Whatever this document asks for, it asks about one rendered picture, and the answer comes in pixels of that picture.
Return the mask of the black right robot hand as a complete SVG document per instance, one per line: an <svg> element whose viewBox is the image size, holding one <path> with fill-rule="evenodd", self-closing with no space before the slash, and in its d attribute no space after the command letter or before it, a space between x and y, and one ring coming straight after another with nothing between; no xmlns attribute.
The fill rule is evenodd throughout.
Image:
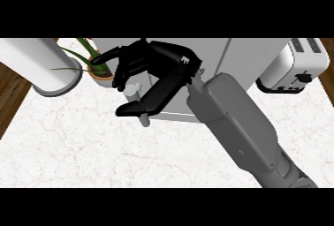
<svg viewBox="0 0 334 226"><path fill-rule="evenodd" d="M118 65L112 88L118 92L125 90L129 77L141 72L158 79L140 99L116 108L116 116L158 115L181 87L192 84L202 60L189 48L160 41L146 41L144 38L95 56L91 65L113 58L118 58Z"/></svg>

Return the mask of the white toaster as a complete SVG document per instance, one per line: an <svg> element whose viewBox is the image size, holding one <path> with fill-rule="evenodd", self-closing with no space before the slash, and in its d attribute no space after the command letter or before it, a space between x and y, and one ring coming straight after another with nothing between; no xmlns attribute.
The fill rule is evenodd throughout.
<svg viewBox="0 0 334 226"><path fill-rule="evenodd" d="M265 94L298 94L327 69L329 58L317 38L292 38L255 80Z"/></svg>

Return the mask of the grey cabinet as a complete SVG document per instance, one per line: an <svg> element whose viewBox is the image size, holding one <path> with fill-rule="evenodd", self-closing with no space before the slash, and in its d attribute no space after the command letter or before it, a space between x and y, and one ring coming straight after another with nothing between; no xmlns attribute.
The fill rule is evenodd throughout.
<svg viewBox="0 0 334 226"><path fill-rule="evenodd" d="M228 38L217 72L248 90L288 42L289 38Z"/></svg>

